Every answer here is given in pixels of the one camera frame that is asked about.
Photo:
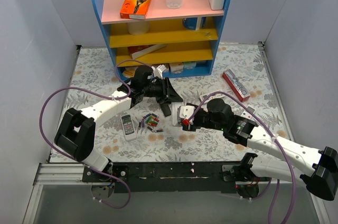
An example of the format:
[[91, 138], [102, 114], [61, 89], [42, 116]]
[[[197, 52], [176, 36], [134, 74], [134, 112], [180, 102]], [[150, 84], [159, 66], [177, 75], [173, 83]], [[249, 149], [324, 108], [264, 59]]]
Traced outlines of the small white remote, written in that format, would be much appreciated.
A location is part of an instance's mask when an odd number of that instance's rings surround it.
[[175, 127], [180, 126], [180, 107], [183, 105], [182, 102], [173, 102], [172, 103], [172, 125]]

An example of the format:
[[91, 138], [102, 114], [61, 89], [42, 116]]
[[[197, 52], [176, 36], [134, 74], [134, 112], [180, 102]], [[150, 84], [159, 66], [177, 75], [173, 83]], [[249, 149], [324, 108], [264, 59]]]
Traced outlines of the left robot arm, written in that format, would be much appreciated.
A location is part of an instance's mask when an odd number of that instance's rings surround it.
[[68, 109], [54, 138], [55, 145], [77, 162], [93, 168], [99, 181], [108, 181], [112, 177], [110, 160], [94, 147], [95, 130], [145, 97], [155, 98], [166, 117], [171, 115], [171, 103], [183, 101], [169, 78], [163, 78], [158, 68], [140, 66], [134, 77], [126, 80], [107, 100], [81, 110]]

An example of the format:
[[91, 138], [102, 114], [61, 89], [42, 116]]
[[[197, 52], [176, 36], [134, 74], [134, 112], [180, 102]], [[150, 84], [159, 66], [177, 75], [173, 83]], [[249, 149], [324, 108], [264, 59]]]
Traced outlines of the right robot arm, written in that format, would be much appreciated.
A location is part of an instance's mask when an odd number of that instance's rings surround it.
[[331, 147], [319, 150], [277, 135], [271, 136], [256, 121], [235, 115], [220, 98], [210, 100], [206, 109], [193, 104], [180, 106], [177, 121], [183, 130], [219, 130], [225, 139], [234, 144], [275, 157], [272, 161], [255, 155], [244, 157], [234, 170], [234, 177], [240, 181], [249, 181], [255, 176], [295, 181], [323, 200], [332, 201], [335, 198], [337, 151]]

